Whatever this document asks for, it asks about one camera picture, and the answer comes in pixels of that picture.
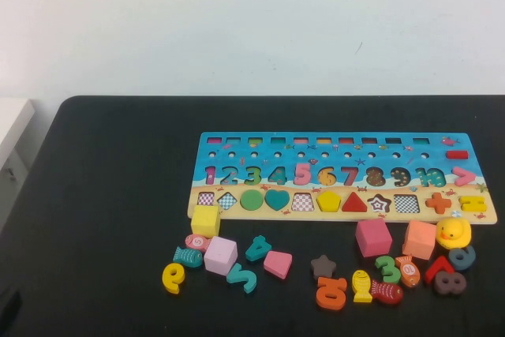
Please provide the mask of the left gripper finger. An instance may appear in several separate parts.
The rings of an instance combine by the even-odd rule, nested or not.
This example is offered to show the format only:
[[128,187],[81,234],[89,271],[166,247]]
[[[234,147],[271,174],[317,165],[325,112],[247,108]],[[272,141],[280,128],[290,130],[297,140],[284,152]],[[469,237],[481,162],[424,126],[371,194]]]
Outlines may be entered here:
[[1,333],[6,333],[15,321],[21,307],[21,294],[16,289],[4,289],[1,292]]

